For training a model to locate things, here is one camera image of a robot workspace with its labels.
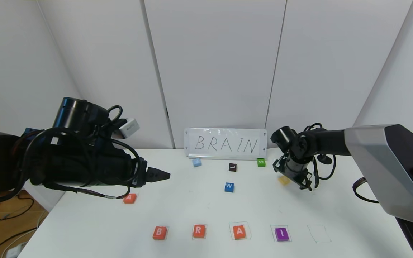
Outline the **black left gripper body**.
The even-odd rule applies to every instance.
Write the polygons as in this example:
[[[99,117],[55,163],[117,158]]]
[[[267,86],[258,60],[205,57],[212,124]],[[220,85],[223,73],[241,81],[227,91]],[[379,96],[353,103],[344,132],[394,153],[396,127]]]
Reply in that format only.
[[[125,160],[114,170],[115,175],[111,177],[111,183],[117,186],[141,188],[146,184],[144,181],[146,168],[147,162],[142,157]]]

